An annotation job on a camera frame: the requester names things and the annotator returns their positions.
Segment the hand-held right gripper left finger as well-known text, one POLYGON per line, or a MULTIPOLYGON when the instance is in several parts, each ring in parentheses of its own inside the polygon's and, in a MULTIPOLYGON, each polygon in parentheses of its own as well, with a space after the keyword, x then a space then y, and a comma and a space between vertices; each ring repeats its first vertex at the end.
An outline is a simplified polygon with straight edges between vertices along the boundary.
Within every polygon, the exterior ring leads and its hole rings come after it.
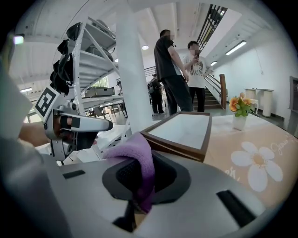
POLYGON ((122 161, 103 173, 102 183, 115 199, 133 200, 142 185, 141 165, 135 159, 122 161))

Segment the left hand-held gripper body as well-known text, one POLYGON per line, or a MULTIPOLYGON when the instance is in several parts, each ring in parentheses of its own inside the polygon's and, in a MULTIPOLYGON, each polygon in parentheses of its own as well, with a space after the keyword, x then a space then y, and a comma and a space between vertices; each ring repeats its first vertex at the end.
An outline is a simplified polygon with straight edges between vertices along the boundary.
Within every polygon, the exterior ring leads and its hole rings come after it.
POLYGON ((50 139, 51 155, 56 161, 64 161, 75 151, 75 137, 77 132, 105 132, 113 128, 113 123, 106 119, 98 119, 80 115, 76 105, 68 102, 52 87, 48 86, 40 95, 34 106, 35 112, 40 116, 45 134, 50 139), (55 117, 66 116, 72 118, 70 129, 72 137, 57 137, 53 121, 55 117))

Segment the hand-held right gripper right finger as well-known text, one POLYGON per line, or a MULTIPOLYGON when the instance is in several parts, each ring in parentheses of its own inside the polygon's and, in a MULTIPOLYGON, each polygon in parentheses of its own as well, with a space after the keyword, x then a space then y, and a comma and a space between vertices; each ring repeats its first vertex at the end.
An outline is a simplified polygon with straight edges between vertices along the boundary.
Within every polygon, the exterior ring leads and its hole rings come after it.
POLYGON ((191 176, 189 171, 179 163, 152 151, 155 169, 153 205, 176 202, 189 189, 191 176))

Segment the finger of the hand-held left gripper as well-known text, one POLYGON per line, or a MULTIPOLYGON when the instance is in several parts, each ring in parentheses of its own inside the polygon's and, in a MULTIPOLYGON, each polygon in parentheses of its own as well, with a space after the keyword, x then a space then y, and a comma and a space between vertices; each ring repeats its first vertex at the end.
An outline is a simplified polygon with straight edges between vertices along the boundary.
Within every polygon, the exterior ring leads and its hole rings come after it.
POLYGON ((74 150, 89 149, 93 145, 97 134, 98 132, 77 132, 74 141, 74 150))

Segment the person's left hand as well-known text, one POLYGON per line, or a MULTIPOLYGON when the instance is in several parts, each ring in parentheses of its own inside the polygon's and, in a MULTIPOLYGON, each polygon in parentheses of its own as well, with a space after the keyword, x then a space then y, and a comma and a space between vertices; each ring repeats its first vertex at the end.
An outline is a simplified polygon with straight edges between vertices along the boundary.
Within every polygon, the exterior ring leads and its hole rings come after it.
POLYGON ((72 137, 72 133, 66 129, 70 129, 72 118, 66 116, 58 116, 54 118, 53 128, 57 137, 68 138, 72 137))

